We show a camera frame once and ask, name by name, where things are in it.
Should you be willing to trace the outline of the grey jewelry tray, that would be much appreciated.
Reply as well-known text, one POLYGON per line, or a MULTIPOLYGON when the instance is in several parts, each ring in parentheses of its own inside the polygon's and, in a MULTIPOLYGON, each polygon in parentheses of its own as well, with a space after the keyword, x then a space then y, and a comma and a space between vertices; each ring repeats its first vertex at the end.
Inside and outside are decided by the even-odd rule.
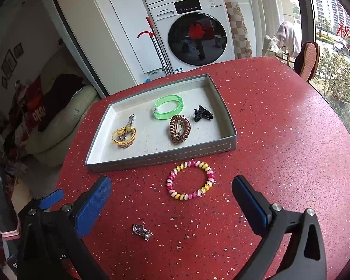
POLYGON ((226 103, 208 74, 183 78, 145 90, 113 102, 100 120, 85 166, 103 173, 143 166, 189 160, 236 149, 237 132, 226 103), (181 112, 191 124, 189 137, 174 144, 170 137, 170 121, 153 115, 154 102, 165 95, 183 99, 181 112), (194 111, 201 105, 213 114, 212 120, 194 120, 194 111), (131 114, 137 135, 127 149, 114 143, 112 133, 123 127, 131 114))

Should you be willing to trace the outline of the cream leather sofa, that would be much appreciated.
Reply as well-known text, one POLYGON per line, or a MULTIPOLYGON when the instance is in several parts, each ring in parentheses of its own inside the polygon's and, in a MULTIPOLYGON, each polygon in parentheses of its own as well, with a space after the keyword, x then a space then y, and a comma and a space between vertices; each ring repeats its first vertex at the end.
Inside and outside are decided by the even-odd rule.
POLYGON ((44 131, 33 130, 26 143, 27 153, 46 166, 61 165, 86 113, 99 100, 92 86, 81 88, 44 131))

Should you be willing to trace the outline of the green translucent bangle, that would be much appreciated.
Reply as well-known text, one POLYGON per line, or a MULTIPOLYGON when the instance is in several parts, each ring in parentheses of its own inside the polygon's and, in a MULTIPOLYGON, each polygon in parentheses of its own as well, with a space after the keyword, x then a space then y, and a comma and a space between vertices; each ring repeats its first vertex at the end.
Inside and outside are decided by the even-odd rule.
POLYGON ((166 95, 157 99, 153 106, 153 115, 158 120, 171 119, 182 112, 184 102, 178 95, 166 95))

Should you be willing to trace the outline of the gold bobby pins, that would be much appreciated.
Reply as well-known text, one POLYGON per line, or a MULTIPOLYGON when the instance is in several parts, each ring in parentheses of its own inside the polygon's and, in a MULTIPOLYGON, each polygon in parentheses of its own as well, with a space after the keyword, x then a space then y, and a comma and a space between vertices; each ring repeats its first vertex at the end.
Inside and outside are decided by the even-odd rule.
POLYGON ((175 137, 179 138, 183 134, 183 122, 181 120, 176 120, 174 126, 175 137))

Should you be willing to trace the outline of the black claw hair clip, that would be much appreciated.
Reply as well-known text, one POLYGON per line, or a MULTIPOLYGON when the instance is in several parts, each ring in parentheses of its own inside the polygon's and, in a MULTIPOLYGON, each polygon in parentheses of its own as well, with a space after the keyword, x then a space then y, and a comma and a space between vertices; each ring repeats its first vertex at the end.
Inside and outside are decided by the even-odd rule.
POLYGON ((214 115, 201 105, 199 105, 198 109, 195 109, 194 111, 195 122, 199 122, 201 119, 212 120, 213 118, 214 118, 214 115))

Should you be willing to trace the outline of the brown round chair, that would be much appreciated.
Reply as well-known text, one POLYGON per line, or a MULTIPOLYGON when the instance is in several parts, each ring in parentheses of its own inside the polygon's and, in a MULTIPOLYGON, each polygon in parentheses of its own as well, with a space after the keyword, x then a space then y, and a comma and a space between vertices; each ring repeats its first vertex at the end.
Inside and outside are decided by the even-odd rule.
POLYGON ((306 82, 309 82, 315 77, 320 54, 318 43, 306 42, 302 45, 301 51, 296 57, 293 69, 306 82))

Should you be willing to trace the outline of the checkered rolled mat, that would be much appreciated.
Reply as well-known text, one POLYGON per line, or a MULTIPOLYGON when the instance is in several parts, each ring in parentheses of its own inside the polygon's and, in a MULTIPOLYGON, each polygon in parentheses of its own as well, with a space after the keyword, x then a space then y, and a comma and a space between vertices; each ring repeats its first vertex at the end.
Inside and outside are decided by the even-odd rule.
POLYGON ((233 44, 236 59, 244 59, 252 57, 252 47, 248 40, 248 30, 242 10, 236 1, 225 2, 227 15, 233 36, 233 44))

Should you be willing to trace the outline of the pink white towel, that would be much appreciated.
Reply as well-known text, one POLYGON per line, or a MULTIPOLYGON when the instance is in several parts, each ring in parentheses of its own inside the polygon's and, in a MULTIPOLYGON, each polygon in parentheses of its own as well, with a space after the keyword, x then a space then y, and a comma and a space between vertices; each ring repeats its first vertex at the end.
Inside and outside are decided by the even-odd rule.
POLYGON ((275 37, 277 47, 286 47, 292 58, 296 58, 300 53, 298 38, 295 33, 294 25, 289 21, 284 21, 278 28, 275 37))

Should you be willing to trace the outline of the white washing machine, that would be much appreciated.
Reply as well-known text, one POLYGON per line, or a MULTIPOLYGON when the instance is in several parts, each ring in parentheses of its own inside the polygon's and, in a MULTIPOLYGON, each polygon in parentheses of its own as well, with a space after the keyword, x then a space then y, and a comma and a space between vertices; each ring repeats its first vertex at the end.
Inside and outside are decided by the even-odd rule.
POLYGON ((163 0, 149 10, 174 73, 235 59, 224 0, 163 0))

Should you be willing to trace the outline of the red handled mop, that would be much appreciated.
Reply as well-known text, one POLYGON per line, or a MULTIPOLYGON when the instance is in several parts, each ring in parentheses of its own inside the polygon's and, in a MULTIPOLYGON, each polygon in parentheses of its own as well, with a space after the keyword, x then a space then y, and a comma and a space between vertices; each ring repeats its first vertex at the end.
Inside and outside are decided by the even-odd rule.
POLYGON ((154 24, 153 22, 151 21, 150 17, 147 16, 146 17, 146 20, 147 20, 147 23, 150 27, 150 30, 144 30, 142 32, 140 32, 138 35, 137 35, 137 39, 139 39, 141 36, 147 34, 149 37, 150 37, 150 40, 152 41, 152 44, 153 44, 153 47, 156 51, 156 54, 159 58, 159 61, 162 65, 162 69, 165 73, 166 76, 170 75, 171 72, 169 70, 169 66, 165 60, 165 57, 163 56, 163 53, 162 53, 162 50, 158 44, 158 41, 157 41, 157 34, 155 33, 155 30, 154 30, 154 24))

